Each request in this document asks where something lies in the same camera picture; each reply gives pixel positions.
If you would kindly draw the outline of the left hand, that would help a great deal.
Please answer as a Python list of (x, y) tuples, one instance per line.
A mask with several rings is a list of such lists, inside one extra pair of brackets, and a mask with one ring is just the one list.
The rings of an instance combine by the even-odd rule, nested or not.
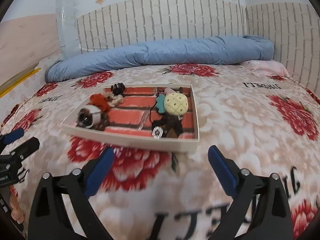
[(18, 203), (17, 192), (13, 185), (9, 186), (9, 192), (10, 192), (9, 204), (11, 207), (11, 216), (13, 220), (17, 222), (17, 224), (22, 224), (24, 222), (24, 213)]

